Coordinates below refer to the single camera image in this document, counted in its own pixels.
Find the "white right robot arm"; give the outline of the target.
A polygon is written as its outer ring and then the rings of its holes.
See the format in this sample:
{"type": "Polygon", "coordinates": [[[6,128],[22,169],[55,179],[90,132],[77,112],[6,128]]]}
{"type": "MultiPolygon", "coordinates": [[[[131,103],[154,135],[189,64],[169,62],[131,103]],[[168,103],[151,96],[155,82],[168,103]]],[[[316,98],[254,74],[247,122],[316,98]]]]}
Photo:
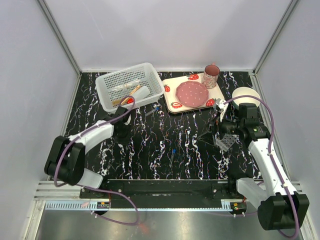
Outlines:
{"type": "Polygon", "coordinates": [[[235,121],[216,116],[198,140],[217,146],[226,136],[237,136],[258,165],[264,188],[242,173],[229,174],[228,195],[244,196],[256,208],[264,230],[300,229],[310,201],[306,194],[298,193],[274,150],[272,135],[258,119],[254,103],[241,103],[235,121]]]}

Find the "wooden test tube clamp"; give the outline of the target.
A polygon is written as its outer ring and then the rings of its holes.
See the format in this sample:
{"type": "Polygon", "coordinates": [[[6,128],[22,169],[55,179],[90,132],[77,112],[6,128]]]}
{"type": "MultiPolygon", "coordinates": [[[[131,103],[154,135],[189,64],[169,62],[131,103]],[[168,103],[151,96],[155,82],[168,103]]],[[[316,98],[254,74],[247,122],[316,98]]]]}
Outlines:
{"type": "Polygon", "coordinates": [[[137,87],[135,87],[135,89],[133,89],[133,90],[131,91],[131,93],[129,94],[128,97],[126,97],[124,100],[121,100],[121,102],[120,102],[119,105],[120,105],[120,106],[123,106],[124,104],[126,104],[127,101],[131,98],[131,96],[132,96],[135,92],[137,92],[140,88],[141,88],[140,85],[138,85],[137,87]]]}

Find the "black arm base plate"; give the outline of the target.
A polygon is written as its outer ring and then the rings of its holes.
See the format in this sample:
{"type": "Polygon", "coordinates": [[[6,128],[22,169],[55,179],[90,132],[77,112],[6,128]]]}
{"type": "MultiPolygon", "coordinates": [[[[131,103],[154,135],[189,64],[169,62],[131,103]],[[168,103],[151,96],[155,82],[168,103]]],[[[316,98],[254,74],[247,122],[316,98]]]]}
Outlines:
{"type": "Polygon", "coordinates": [[[231,190],[227,180],[120,180],[110,179],[103,190],[84,189],[81,199],[100,202],[110,200],[112,210],[222,210],[228,211],[231,203],[241,203],[244,196],[231,190]]]}

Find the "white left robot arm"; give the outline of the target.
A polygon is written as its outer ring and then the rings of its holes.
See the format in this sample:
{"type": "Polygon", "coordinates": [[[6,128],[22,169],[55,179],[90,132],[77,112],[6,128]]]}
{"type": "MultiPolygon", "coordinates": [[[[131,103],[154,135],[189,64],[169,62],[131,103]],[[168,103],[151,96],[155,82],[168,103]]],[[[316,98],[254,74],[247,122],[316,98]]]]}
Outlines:
{"type": "Polygon", "coordinates": [[[57,136],[47,157],[44,172],[56,185],[83,186],[97,198],[108,193],[104,177],[85,167],[86,154],[107,139],[114,139],[125,144],[131,125],[132,110],[119,106],[115,113],[106,115],[84,131],[70,136],[57,136]]]}

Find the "clear plastic funnel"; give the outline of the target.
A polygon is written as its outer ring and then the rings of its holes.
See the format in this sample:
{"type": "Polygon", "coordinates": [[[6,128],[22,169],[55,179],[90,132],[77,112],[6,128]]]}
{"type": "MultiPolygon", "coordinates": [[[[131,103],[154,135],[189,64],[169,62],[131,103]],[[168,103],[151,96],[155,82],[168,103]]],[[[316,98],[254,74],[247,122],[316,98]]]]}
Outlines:
{"type": "Polygon", "coordinates": [[[128,83],[123,83],[121,85],[118,85],[118,86],[115,86],[111,89],[111,91],[113,92],[117,92],[117,91],[121,91],[121,90],[124,90],[124,89],[127,89],[133,85],[135,85],[137,82],[136,81],[131,81],[131,82],[128,82],[128,83]]]}

